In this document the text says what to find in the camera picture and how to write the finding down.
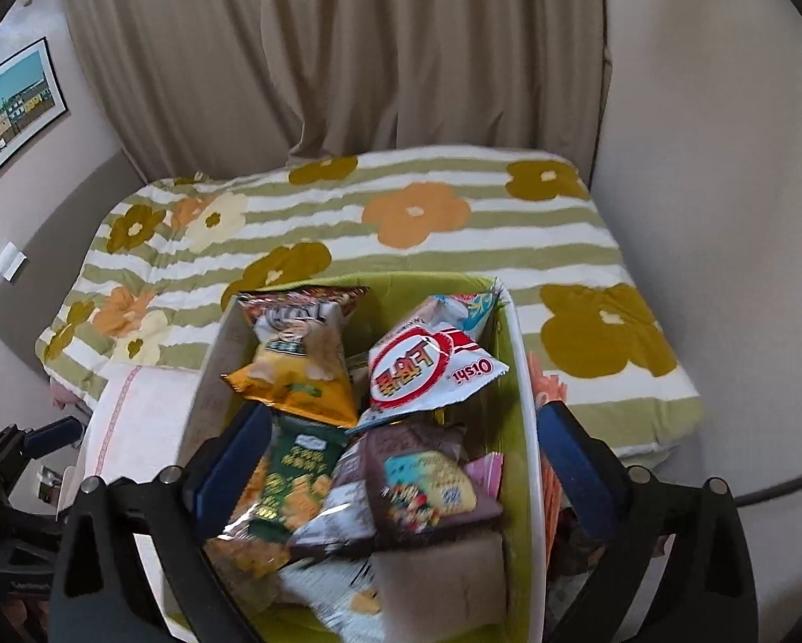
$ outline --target painting of buildings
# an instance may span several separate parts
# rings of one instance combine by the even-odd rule
[[[65,111],[45,39],[0,64],[0,167]]]

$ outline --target bedspread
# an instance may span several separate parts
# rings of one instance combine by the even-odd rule
[[[104,220],[36,350],[93,408],[109,360],[198,369],[240,289],[369,271],[498,276],[537,388],[621,456],[700,420],[577,170],[546,152],[425,147],[153,183]]]

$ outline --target snack box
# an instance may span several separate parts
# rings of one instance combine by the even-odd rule
[[[499,303],[480,344],[510,369],[480,392],[447,412],[447,422],[467,426],[471,456],[505,455],[500,502],[505,543],[508,606],[505,623],[484,627],[455,639],[458,643],[540,643],[544,633],[544,505],[538,460],[535,406],[526,366],[517,309],[497,279],[465,273],[357,273],[339,278],[311,279],[320,285],[368,285],[344,332],[344,354],[366,352],[383,334],[429,295],[484,292],[494,287]],[[284,288],[304,285],[287,283]],[[201,382],[181,440],[178,463],[184,466],[201,443],[219,435],[242,399],[220,375],[252,360],[258,341],[235,299],[222,318],[219,335],[208,350]],[[170,593],[164,596],[167,616],[183,622]],[[304,608],[272,606],[249,619],[267,643],[324,643],[338,640]]]

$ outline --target gray headboard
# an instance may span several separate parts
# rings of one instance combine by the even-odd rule
[[[143,186],[118,152],[91,172],[21,250],[28,257],[12,283],[0,283],[0,339],[38,375],[46,376],[35,341],[53,323],[79,275],[100,223]]]

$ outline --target beige curtain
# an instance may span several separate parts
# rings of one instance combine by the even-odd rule
[[[604,0],[65,0],[79,59],[153,180],[369,149],[537,147],[588,177]]]

